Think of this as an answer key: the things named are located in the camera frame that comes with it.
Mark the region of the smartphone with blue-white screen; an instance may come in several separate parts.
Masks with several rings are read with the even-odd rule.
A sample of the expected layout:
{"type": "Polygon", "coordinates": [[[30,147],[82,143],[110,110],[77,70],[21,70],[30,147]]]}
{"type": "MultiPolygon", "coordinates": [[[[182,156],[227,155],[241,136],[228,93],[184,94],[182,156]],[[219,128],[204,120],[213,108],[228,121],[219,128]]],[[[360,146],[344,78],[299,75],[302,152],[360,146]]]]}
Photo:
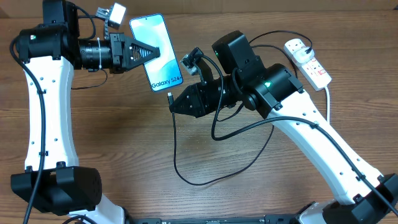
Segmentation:
{"type": "Polygon", "coordinates": [[[145,45],[144,69],[152,91],[161,91],[183,83],[174,47],[161,14],[137,17],[129,21],[133,37],[145,45]]]}

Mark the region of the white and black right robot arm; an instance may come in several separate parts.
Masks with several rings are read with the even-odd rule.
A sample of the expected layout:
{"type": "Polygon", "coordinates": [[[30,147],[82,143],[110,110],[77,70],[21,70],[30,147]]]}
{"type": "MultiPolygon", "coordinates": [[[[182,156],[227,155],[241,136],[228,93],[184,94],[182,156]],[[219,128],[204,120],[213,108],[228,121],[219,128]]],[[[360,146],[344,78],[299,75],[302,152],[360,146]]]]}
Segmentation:
{"type": "Polygon", "coordinates": [[[298,79],[302,74],[315,90],[326,89],[331,77],[315,58],[312,41],[302,35],[285,43],[291,63],[265,67],[254,44],[236,30],[213,46],[217,61],[193,49],[181,63],[200,82],[179,97],[169,96],[172,114],[200,118],[224,107],[247,108],[285,133],[328,184],[333,198],[312,202],[287,215],[266,215],[265,223],[377,223],[397,205],[397,175],[384,175],[362,159],[333,129],[298,79]]]}

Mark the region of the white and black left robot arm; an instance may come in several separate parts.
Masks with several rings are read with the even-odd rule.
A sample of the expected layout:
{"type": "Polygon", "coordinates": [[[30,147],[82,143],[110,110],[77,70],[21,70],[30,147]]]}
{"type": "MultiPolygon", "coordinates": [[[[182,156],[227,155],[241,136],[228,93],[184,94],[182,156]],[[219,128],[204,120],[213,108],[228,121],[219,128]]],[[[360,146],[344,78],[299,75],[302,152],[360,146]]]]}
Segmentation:
{"type": "Polygon", "coordinates": [[[120,32],[80,37],[81,8],[44,1],[43,21],[20,31],[9,50],[22,67],[29,91],[29,147],[24,171],[11,189],[27,212],[67,216],[82,223],[132,223],[128,211],[102,191],[100,173],[82,167],[72,134],[71,92],[75,70],[124,73],[160,56],[160,50],[120,32]]]}

